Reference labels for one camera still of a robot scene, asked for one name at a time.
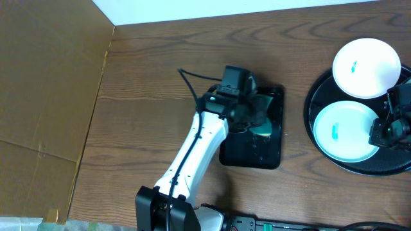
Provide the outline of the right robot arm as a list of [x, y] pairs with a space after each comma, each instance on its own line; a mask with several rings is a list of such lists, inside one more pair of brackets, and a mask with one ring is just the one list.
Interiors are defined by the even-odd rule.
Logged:
[[410, 152], [410, 80], [390, 88], [387, 99], [392, 117], [374, 120], [369, 144]]

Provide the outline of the green yellow sponge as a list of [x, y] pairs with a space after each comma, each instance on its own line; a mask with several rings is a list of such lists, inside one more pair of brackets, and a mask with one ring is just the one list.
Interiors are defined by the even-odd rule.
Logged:
[[262, 94], [256, 94], [252, 102], [256, 109], [255, 123], [249, 129], [253, 134], [262, 137], [268, 137], [272, 134], [272, 123], [268, 118], [268, 109], [273, 97]]

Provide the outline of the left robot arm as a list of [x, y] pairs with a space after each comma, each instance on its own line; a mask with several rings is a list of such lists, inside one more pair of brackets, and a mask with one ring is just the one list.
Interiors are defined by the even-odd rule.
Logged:
[[202, 97], [177, 156], [154, 187], [136, 194], [138, 230], [227, 230], [226, 215], [208, 205], [195, 207], [197, 192], [217, 148], [231, 132], [265, 122], [253, 74], [226, 75]]

